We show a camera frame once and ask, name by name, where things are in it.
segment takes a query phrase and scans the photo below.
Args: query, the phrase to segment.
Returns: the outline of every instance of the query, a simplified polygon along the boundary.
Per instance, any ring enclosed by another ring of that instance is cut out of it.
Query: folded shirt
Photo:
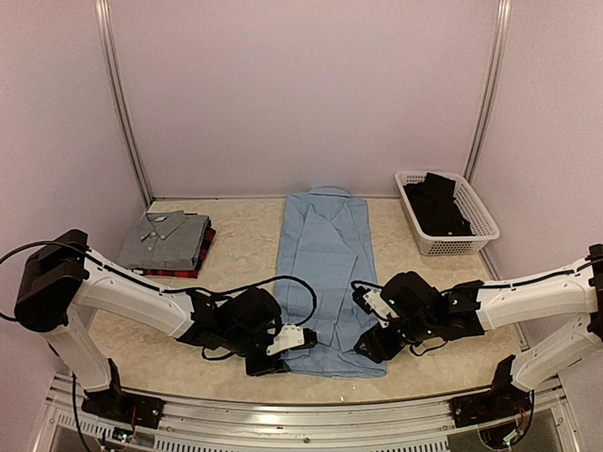
[[[125,238],[118,264],[132,269],[194,270],[209,224],[208,216],[182,210],[145,214]]]
[[[135,270],[140,275],[143,276],[171,276],[173,278],[197,278],[199,276],[199,272],[201,271],[201,266],[203,265],[207,254],[209,253],[209,248],[211,247],[211,243],[216,236],[216,231],[214,231],[211,227],[205,229],[204,240],[201,243],[201,253],[199,254],[199,260],[197,261],[197,266],[194,270],[159,270],[159,269],[139,269]]]

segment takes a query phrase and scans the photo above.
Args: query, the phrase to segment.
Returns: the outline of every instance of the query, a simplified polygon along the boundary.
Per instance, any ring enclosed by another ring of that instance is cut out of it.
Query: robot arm
[[[89,250],[81,231],[69,231],[57,242],[71,248],[47,246],[27,259],[15,317],[40,333],[77,375],[87,395],[86,412],[127,423],[136,412],[139,425],[156,428],[163,405],[122,390],[117,366],[94,345],[77,306],[130,318],[191,346],[224,347],[245,358],[250,376],[287,372],[283,351],[317,343],[313,331],[283,325],[278,302],[264,289],[249,287],[233,297],[173,289]]]
[[[379,324],[356,350],[380,362],[432,338],[444,341],[482,335],[511,323],[575,314],[542,343],[498,365],[492,389],[452,401],[457,427],[513,415],[530,406],[529,392],[603,348],[603,246],[557,270],[502,282],[467,282],[439,292],[416,273],[400,273],[383,288],[354,282],[354,300]]]

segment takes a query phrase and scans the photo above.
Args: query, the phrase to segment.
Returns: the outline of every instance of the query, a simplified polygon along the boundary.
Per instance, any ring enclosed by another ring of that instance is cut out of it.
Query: white plastic basket
[[[415,212],[411,206],[408,196],[404,191],[406,184],[417,184],[425,180],[428,172],[439,174],[456,181],[454,188],[455,203],[459,206],[463,217],[471,223],[471,231],[474,235],[453,237],[436,237],[425,234]],[[411,223],[416,244],[421,254],[426,256],[443,256],[454,254],[475,254],[481,250],[490,240],[495,240],[500,236],[498,226],[483,206],[476,192],[471,188],[467,180],[458,174],[450,172],[437,171],[401,171],[396,173],[396,183],[399,192],[402,195],[402,208],[404,214]]]

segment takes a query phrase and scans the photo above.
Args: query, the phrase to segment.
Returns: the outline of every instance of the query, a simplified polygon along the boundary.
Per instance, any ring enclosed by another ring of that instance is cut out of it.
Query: work table
[[[478,255],[419,254],[398,200],[369,199],[369,224],[379,283],[414,270],[440,290],[488,275]],[[209,215],[217,234],[197,280],[155,278],[173,287],[220,291],[276,274],[285,199],[155,202],[151,212]],[[199,347],[180,344],[137,322],[98,312],[90,335],[120,369],[122,385],[217,400],[341,403],[392,400],[462,391],[490,383],[497,363],[519,352],[513,327],[465,338],[417,358],[404,349],[380,379],[327,379],[297,374],[253,378],[244,360],[208,362]]]

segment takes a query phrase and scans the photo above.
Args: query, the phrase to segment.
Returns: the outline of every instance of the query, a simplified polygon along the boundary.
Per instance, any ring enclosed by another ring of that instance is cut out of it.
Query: lavender wall
[[[462,172],[497,1],[112,2],[122,78],[159,197]]]
[[[110,97],[93,2],[0,4],[0,254],[72,227],[115,255],[142,210]],[[0,268],[12,314],[23,258]],[[57,361],[0,324],[0,450],[25,451]]]
[[[475,181],[501,230],[487,251],[515,277],[603,242],[603,3],[514,0],[496,104]],[[526,325],[532,343],[564,319]],[[603,444],[603,356],[562,373],[586,450]]]

